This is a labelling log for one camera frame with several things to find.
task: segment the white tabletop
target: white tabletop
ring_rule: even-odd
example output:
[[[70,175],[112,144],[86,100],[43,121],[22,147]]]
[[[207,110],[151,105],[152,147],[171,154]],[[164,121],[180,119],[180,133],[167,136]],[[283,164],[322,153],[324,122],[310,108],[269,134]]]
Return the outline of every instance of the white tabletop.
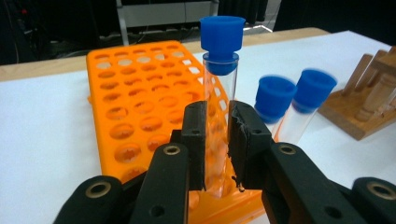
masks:
[[[254,105],[261,76],[297,81],[307,67],[334,75],[340,90],[363,53],[389,48],[350,32],[246,47],[236,98]],[[89,95],[86,71],[0,83],[0,223],[51,223],[81,182],[101,174]],[[396,184],[395,131],[356,141],[316,114],[298,146],[346,187],[360,176]]]

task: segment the screw hole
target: screw hole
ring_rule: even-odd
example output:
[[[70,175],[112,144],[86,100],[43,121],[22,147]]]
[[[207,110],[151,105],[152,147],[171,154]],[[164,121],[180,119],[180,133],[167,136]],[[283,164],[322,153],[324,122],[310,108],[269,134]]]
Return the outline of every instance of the screw hole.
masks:
[[[162,217],[165,215],[165,209],[160,205],[156,205],[149,210],[149,214],[152,217]]]
[[[367,188],[377,197],[385,200],[396,200],[396,192],[383,184],[370,182],[367,184]]]
[[[340,210],[338,210],[334,207],[330,207],[330,206],[325,207],[324,211],[326,212],[327,215],[329,215],[330,217],[333,217],[333,218],[339,219],[343,216],[343,214],[340,212]]]
[[[173,155],[176,155],[176,154],[178,154],[178,153],[180,152],[180,148],[179,148],[179,147],[172,147],[172,146],[170,146],[170,147],[164,148],[164,149],[163,149],[163,152],[164,152],[166,155],[173,156]]]
[[[85,195],[89,198],[95,199],[105,196],[111,189],[110,183],[100,181],[90,185],[85,191]]]
[[[294,155],[296,153],[296,149],[294,149],[293,147],[289,147],[289,146],[280,146],[279,150],[283,154],[287,154],[287,155]]]

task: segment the wooden table edge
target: wooden table edge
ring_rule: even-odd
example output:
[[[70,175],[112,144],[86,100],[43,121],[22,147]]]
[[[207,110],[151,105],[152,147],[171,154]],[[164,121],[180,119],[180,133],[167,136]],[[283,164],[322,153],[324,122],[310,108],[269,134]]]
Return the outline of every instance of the wooden table edge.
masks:
[[[310,36],[327,35],[318,28],[302,28],[258,35],[245,35],[243,46],[275,43]],[[199,41],[183,43],[191,53],[203,52]],[[19,63],[0,66],[0,81],[9,81],[29,77],[43,77],[86,70],[86,56],[54,59],[33,63]]]

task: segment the blue cap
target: blue cap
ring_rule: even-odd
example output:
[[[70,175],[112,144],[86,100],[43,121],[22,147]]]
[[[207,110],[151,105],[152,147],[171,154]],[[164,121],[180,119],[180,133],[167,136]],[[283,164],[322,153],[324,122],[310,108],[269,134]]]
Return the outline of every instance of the blue cap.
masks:
[[[212,62],[209,69],[213,75],[224,76],[232,72],[235,65],[228,63],[238,59],[234,52],[242,48],[245,19],[232,16],[211,16],[200,19],[201,48],[208,51],[205,59]]]
[[[254,107],[262,121],[272,124],[282,118],[296,92],[296,86],[284,77],[273,75],[260,78]]]
[[[294,108],[304,114],[314,112],[327,99],[335,85],[337,81],[331,75],[317,69],[305,69],[297,82]]]

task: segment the test tube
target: test tube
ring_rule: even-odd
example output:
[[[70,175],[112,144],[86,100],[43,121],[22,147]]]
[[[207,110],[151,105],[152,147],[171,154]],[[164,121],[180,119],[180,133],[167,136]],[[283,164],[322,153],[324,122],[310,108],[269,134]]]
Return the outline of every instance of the test tube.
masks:
[[[228,152],[228,108],[235,94],[239,56],[245,20],[215,16],[201,19],[201,47],[204,54],[206,111],[206,191],[220,198],[224,191]]]
[[[294,83],[285,77],[269,75],[260,78],[254,108],[273,138],[296,92]]]
[[[305,69],[297,82],[297,92],[276,130],[274,141],[297,145],[318,108],[327,99],[337,81],[317,69]]]

